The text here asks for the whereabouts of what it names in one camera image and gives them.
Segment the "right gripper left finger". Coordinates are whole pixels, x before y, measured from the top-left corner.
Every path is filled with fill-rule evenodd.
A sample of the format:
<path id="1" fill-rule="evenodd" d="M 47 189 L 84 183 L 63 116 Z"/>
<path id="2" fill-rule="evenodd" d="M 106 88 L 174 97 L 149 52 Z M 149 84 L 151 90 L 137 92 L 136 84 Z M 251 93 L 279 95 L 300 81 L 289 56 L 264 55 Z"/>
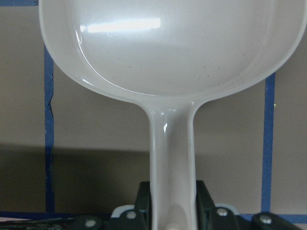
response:
<path id="1" fill-rule="evenodd" d="M 134 212 L 136 213 L 136 230 L 152 229 L 152 201 L 150 182 L 141 182 L 139 185 Z"/>

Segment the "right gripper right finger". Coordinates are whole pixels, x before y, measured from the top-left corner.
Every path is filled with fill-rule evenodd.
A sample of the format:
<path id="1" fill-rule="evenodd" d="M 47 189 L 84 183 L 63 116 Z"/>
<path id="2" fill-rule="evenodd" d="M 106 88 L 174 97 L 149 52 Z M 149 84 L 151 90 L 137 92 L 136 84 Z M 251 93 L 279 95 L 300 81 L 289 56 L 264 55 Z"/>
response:
<path id="1" fill-rule="evenodd" d="M 197 223 L 199 230 L 213 229 L 213 210 L 215 204 L 204 181 L 196 181 Z"/>

